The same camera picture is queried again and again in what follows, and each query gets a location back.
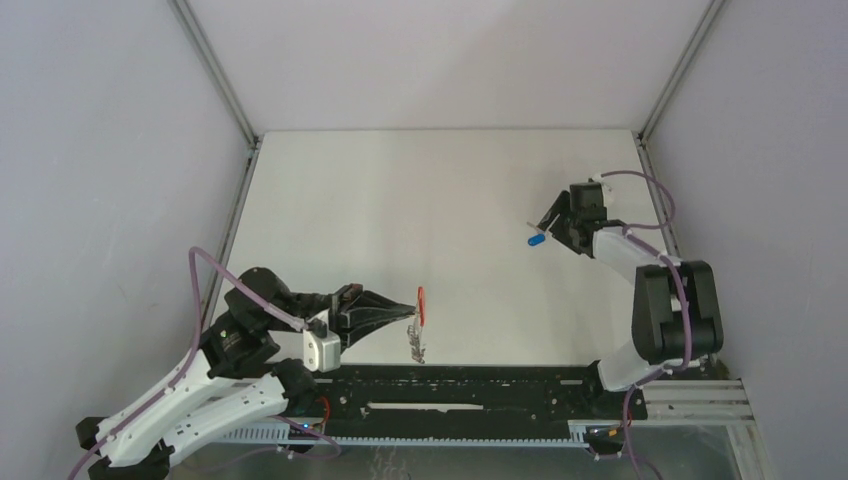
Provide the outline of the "blue tag key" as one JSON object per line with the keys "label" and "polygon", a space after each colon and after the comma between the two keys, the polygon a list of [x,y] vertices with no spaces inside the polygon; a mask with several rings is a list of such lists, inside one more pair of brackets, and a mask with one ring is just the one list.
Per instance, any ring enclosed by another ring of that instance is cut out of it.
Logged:
{"label": "blue tag key", "polygon": [[533,230],[533,234],[527,240],[530,247],[536,247],[546,241],[547,233],[544,229],[532,222],[528,222],[527,226]]}

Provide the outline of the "red grey keyring holder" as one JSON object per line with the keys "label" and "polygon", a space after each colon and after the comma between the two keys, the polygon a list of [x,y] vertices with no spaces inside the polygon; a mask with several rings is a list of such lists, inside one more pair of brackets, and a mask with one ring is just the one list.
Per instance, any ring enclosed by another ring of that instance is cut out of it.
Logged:
{"label": "red grey keyring holder", "polygon": [[420,364],[425,364],[426,348],[422,341],[423,330],[426,324],[426,291],[423,286],[417,289],[417,300],[414,319],[407,327],[407,337],[410,346],[411,359]]}

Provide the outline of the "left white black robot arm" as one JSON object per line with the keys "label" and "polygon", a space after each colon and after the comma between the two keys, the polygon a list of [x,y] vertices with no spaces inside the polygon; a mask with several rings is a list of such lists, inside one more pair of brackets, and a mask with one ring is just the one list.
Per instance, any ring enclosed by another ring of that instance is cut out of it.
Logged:
{"label": "left white black robot arm", "polygon": [[92,455],[91,479],[165,479],[220,436],[266,417],[300,417],[320,395],[315,374],[375,331],[409,319],[424,324],[425,294],[399,303],[357,283],[334,293],[299,293],[272,270],[245,271],[226,309],[199,334],[175,371],[109,417],[76,426]]}

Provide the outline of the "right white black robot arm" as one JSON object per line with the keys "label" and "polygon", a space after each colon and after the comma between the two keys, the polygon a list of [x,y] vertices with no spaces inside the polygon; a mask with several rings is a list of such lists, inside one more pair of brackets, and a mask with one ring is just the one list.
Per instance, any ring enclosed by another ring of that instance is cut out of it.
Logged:
{"label": "right white black robot arm", "polygon": [[662,373],[680,371],[724,345],[715,277],[705,261],[662,253],[633,226],[608,216],[601,183],[560,192],[529,244],[551,238],[597,260],[633,287],[630,338],[597,363],[599,380],[581,392],[585,411],[606,418],[622,403],[620,391]]}

